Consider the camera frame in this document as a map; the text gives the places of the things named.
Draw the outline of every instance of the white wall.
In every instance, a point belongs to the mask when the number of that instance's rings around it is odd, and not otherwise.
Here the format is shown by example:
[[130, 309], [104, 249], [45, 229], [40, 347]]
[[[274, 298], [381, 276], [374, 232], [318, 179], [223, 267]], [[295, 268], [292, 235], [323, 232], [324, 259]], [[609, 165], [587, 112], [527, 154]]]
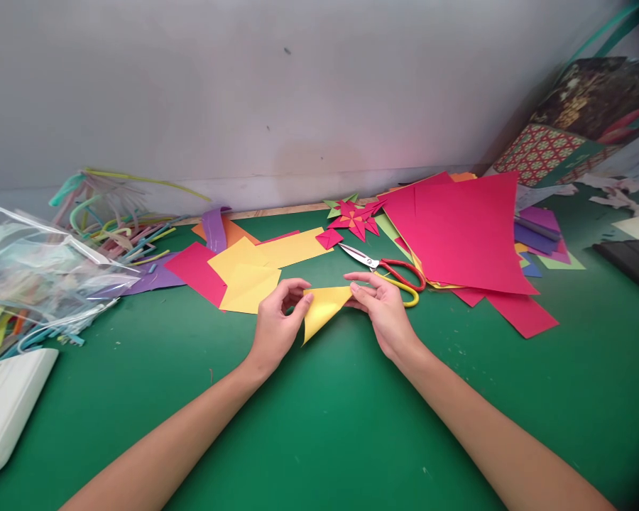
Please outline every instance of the white wall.
[[0, 0], [0, 202], [85, 165], [255, 209], [491, 163], [622, 4]]

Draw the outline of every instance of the green paper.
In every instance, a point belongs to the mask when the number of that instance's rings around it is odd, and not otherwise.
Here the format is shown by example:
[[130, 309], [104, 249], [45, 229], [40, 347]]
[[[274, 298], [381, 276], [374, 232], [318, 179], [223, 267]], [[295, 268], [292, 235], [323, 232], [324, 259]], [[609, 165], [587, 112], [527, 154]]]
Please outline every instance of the green paper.
[[408, 254], [404, 248], [402, 248], [400, 245], [398, 245], [395, 242], [395, 238], [402, 238], [402, 236], [393, 225], [393, 222], [391, 221], [391, 219], [388, 218], [388, 215], [386, 215], [386, 213], [381, 213], [380, 215], [375, 216], [374, 220], [376, 220], [377, 225], [381, 227], [382, 232], [384, 232], [387, 235], [387, 237], [393, 240], [395, 246], [400, 249], [400, 252], [405, 254], [405, 257], [409, 259], [412, 263], [414, 263], [414, 261], [412, 260], [412, 256]]
[[555, 261], [553, 259], [549, 259], [543, 257], [542, 255], [538, 255], [538, 258], [542, 261], [542, 264], [547, 267], [548, 270], [586, 270], [586, 268], [580, 263], [574, 255], [568, 252], [568, 256], [570, 257], [570, 264], [561, 263], [560, 261]]
[[[355, 202], [357, 200], [357, 196], [358, 195], [359, 195], [359, 193], [353, 193], [350, 197], [346, 197], [345, 199], [343, 199], [343, 202], [348, 202], [348, 201]], [[340, 209], [334, 209], [336, 206], [339, 205], [338, 201], [324, 200], [322, 202], [324, 202], [330, 208], [329, 209], [329, 216], [327, 218], [334, 218], [335, 216], [339, 216], [341, 214], [341, 210]]]

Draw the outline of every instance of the pink paper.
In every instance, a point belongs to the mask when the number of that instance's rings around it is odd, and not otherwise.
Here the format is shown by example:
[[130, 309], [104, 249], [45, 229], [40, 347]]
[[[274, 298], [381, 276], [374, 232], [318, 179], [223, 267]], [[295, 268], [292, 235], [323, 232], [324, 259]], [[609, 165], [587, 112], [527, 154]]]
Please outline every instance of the pink paper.
[[208, 264], [208, 260], [213, 256], [215, 252], [201, 243], [193, 243], [168, 261], [165, 268], [175, 273], [213, 305], [220, 307], [227, 286]]
[[315, 239], [319, 244], [329, 250], [332, 246], [343, 241], [343, 236], [338, 234], [334, 229], [327, 229], [322, 234], [317, 234]]
[[460, 287], [459, 289], [453, 289], [452, 292], [464, 300], [469, 307], [475, 307], [485, 298], [483, 290], [477, 290], [472, 287]]
[[256, 243], [256, 245], [262, 245], [263, 243], [270, 243], [271, 241], [277, 241], [278, 239], [286, 238], [288, 236], [293, 236], [294, 234], [300, 234], [300, 231], [293, 231], [292, 233], [289, 233], [289, 234], [282, 234], [282, 236], [277, 236], [276, 238], [261, 241], [260, 243]]
[[490, 303], [526, 339], [557, 326], [559, 322], [531, 297], [487, 292]]
[[516, 260], [517, 184], [516, 172], [447, 185], [428, 180], [415, 188], [415, 216], [391, 220], [421, 261], [428, 280], [538, 295]]

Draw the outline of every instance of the yellow paper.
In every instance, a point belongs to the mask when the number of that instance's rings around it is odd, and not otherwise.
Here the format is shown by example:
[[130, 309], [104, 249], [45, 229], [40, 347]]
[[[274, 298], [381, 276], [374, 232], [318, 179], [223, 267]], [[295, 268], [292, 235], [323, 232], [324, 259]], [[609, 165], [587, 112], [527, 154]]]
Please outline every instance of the yellow paper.
[[270, 261], [248, 238], [242, 238], [221, 253], [214, 255], [208, 264], [227, 284], [233, 282], [232, 274], [238, 265], [265, 266]]
[[315, 239], [315, 236], [323, 232], [324, 229], [322, 227], [317, 227], [316, 229], [294, 234], [293, 236], [287, 236], [277, 241], [257, 245], [256, 249], [268, 260], [265, 266], [269, 268], [284, 268], [285, 266], [299, 263], [302, 260], [311, 259], [327, 252], [333, 252], [333, 248], [327, 250]]
[[258, 314], [258, 305], [277, 287], [281, 274], [282, 270], [276, 268], [237, 265], [230, 275], [220, 310]]
[[303, 291], [304, 295], [312, 293], [315, 297], [305, 315], [305, 339], [307, 343], [352, 296], [349, 286], [320, 287]]

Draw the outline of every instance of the patterned bag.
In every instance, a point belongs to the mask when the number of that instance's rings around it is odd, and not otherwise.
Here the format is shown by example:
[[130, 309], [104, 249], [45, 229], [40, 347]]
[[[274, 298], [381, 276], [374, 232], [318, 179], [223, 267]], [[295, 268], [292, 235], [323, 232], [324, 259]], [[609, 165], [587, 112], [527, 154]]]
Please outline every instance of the patterned bag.
[[[593, 58], [577, 56], [620, 26]], [[566, 65], [530, 123], [493, 165], [529, 187], [575, 181], [639, 137], [639, 60], [605, 55], [639, 24], [639, 4], [599, 30]]]

